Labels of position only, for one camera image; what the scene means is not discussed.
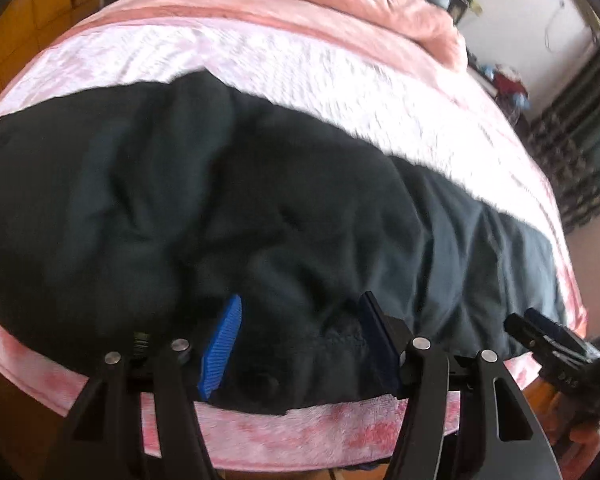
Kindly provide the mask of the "right hand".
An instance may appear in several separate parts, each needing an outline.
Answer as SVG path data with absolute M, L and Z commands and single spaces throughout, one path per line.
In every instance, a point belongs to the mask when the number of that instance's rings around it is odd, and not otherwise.
M 579 478 L 600 452 L 600 419 L 585 417 L 577 424 L 567 415 L 569 399 L 541 377 L 524 388 L 524 397 L 550 444 L 567 436 L 570 450 L 558 460 L 562 475 Z

